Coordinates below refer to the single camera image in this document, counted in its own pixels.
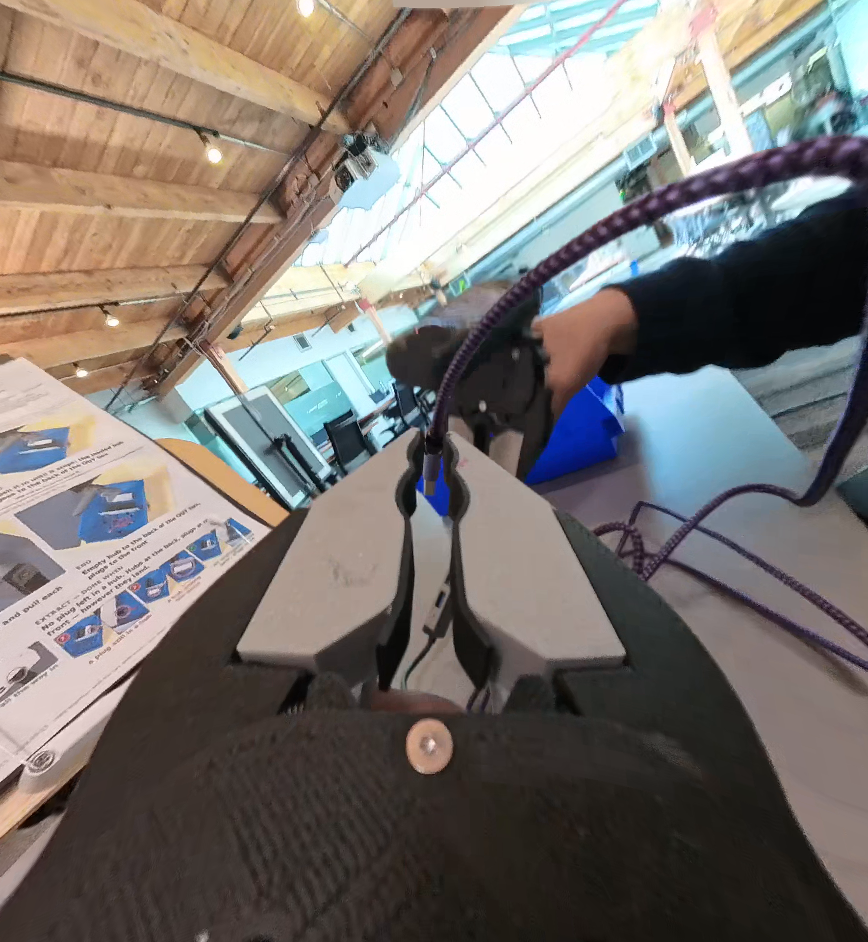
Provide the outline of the white ceiling projector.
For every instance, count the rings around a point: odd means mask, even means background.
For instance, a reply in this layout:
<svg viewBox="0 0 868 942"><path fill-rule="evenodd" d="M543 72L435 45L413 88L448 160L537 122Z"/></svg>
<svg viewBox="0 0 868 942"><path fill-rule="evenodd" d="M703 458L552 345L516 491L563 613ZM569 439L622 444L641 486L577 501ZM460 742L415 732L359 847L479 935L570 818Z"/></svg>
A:
<svg viewBox="0 0 868 942"><path fill-rule="evenodd" d="M352 186L368 180L380 165L381 139L375 133L343 135L342 151L334 164L334 180L346 193Z"/></svg>

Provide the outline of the blue plastic bin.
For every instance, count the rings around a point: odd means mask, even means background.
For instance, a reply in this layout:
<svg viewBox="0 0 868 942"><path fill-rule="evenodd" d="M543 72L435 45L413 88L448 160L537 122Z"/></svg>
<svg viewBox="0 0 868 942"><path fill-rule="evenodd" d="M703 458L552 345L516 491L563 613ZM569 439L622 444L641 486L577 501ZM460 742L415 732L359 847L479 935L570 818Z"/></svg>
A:
<svg viewBox="0 0 868 942"><path fill-rule="evenodd" d="M531 487L543 485L614 459L624 433L624 414L622 386L595 378L570 401L524 483ZM514 476L519 436L514 435L515 429L502 428L493 420L495 434L490 451L482 452ZM473 445L463 417L451 415L448 430Z"/></svg>

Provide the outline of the grey usb hub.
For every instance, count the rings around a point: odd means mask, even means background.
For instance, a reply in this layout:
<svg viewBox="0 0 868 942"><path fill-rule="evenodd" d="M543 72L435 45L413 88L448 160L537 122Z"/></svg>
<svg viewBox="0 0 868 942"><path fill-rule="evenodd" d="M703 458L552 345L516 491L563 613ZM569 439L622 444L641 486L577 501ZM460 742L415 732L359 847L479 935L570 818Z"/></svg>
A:
<svg viewBox="0 0 868 942"><path fill-rule="evenodd" d="M401 681L402 690L408 689L408 681L415 673L416 669L423 663L433 648L446 637L452 620L451 594L449 579L445 579L440 584L438 592L429 606L428 613L422 623L421 631L425 642L420 652L417 653L404 671Z"/></svg>

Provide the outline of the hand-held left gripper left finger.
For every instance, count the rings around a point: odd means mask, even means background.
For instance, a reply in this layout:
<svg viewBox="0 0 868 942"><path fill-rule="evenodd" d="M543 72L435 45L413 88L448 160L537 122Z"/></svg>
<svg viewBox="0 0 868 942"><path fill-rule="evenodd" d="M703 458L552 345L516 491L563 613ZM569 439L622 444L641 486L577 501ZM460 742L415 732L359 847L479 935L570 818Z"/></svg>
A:
<svg viewBox="0 0 868 942"><path fill-rule="evenodd" d="M390 689L411 632L423 454L408 432L310 506L237 643L241 662Z"/></svg>

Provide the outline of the printed instruction sheet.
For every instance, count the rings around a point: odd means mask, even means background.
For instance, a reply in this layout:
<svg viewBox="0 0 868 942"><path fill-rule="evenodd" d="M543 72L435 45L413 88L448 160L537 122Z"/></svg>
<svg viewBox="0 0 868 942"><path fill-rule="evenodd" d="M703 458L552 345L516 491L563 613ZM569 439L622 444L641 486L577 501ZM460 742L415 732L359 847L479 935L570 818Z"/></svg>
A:
<svg viewBox="0 0 868 942"><path fill-rule="evenodd" d="M0 788L266 532L140 431L0 357Z"/></svg>

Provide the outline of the black framed whiteboard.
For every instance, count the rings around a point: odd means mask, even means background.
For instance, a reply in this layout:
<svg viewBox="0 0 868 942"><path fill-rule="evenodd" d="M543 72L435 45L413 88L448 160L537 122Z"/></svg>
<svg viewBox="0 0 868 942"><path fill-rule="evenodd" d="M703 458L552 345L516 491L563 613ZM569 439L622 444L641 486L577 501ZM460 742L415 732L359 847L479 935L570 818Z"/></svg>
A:
<svg viewBox="0 0 868 942"><path fill-rule="evenodd" d="M336 476L310 435L260 386L202 411L214 430L263 491L295 511L331 488Z"/></svg>

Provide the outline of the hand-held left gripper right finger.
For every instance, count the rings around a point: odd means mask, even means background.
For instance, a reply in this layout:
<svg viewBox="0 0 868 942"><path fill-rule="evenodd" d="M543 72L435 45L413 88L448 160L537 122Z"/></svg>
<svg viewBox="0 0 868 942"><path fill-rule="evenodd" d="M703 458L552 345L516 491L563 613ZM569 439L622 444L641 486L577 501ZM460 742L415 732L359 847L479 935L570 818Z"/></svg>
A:
<svg viewBox="0 0 868 942"><path fill-rule="evenodd" d="M626 649L554 507L448 433L444 479L456 659L502 700L522 677L624 665Z"/></svg>

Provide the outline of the black office chair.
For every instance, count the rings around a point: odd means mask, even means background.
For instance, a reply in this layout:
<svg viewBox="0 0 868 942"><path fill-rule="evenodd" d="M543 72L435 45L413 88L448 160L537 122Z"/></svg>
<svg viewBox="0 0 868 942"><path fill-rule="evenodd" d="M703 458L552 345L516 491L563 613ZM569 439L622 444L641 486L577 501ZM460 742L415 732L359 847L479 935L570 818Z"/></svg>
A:
<svg viewBox="0 0 868 942"><path fill-rule="evenodd" d="M338 473L346 477L377 454L351 412L324 423Z"/></svg>

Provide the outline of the person's right hand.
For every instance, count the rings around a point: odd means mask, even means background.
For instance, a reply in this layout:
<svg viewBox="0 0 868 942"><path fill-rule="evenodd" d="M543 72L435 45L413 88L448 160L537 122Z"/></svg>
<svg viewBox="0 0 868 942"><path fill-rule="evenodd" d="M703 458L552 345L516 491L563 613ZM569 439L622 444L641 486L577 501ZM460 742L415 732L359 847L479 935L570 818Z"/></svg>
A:
<svg viewBox="0 0 868 942"><path fill-rule="evenodd" d="M532 333L544 351L545 386L553 417L558 419L610 357L633 352L638 316L624 291L606 288L536 320Z"/></svg>

